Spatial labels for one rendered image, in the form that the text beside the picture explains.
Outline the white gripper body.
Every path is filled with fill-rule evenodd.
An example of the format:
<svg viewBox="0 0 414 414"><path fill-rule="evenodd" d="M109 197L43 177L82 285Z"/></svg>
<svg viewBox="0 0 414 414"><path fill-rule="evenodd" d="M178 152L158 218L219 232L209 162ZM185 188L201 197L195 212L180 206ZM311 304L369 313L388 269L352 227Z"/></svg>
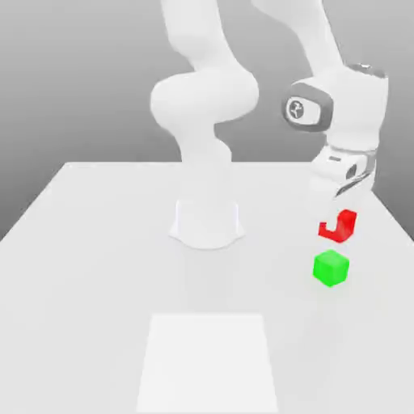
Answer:
<svg viewBox="0 0 414 414"><path fill-rule="evenodd" d="M374 175L339 183L311 174L308 184L309 209L356 209L374 186Z"/></svg>

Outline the small red cube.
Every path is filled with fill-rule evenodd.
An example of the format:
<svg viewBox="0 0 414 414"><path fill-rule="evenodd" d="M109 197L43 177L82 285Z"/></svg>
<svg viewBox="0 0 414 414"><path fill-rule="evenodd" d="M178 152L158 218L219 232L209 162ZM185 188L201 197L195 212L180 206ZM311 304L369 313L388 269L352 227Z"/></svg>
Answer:
<svg viewBox="0 0 414 414"><path fill-rule="evenodd" d="M336 228L334 230L328 230L327 223L320 222L318 235L336 243L343 243L353 235L356 220L356 212L344 209L337 216Z"/></svg>

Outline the small green cube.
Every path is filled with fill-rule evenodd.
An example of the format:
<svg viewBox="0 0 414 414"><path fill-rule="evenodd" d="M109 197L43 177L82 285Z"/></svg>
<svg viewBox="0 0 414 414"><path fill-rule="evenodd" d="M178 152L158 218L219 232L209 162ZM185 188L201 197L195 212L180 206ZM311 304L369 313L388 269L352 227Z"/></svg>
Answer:
<svg viewBox="0 0 414 414"><path fill-rule="evenodd" d="M332 287L344 282L349 272L349 259L337 251L327 250L314 258L313 276Z"/></svg>

